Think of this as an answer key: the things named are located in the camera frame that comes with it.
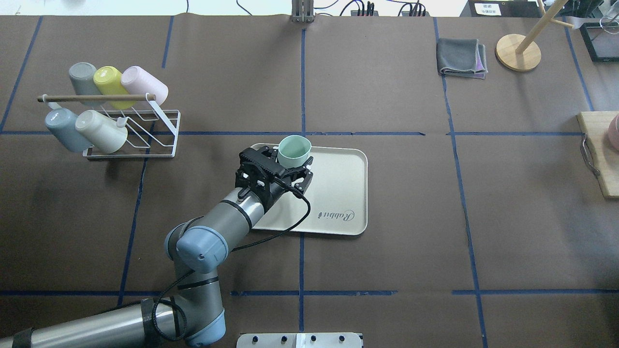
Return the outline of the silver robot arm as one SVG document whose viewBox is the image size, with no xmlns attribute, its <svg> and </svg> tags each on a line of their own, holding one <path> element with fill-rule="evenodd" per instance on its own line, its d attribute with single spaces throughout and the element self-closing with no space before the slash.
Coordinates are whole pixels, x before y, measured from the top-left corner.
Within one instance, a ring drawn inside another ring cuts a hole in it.
<svg viewBox="0 0 619 348">
<path fill-rule="evenodd" d="M 48 328 L 28 328 L 1 340 L 3 348 L 157 348 L 163 341 L 208 346 L 225 334 L 217 267 L 286 192 L 305 200 L 313 158 L 285 160 L 283 147 L 245 148 L 235 188 L 207 214 L 174 228 L 164 248 L 177 294 L 114 308 Z"/>
</svg>

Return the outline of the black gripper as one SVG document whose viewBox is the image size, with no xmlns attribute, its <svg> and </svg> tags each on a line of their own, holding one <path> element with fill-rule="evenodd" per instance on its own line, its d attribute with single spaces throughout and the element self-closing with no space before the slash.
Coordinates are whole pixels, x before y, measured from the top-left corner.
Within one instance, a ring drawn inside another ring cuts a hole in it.
<svg viewBox="0 0 619 348">
<path fill-rule="evenodd" d="M 276 147 L 245 148 L 239 153 L 239 169 L 235 174 L 235 187 L 241 188 L 239 198 L 252 192 L 260 200 L 265 212 L 286 192 L 301 199 L 309 187 L 313 173 L 313 156 L 295 168 L 284 168 L 277 161 Z"/>
</svg>

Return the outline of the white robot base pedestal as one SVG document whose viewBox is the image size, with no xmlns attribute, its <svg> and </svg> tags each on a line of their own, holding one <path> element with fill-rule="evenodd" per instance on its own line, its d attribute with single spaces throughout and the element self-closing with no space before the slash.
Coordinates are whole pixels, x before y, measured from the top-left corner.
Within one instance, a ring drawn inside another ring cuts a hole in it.
<svg viewBox="0 0 619 348">
<path fill-rule="evenodd" d="M 237 348 L 363 348 L 363 335 L 354 332 L 246 333 Z"/>
</svg>

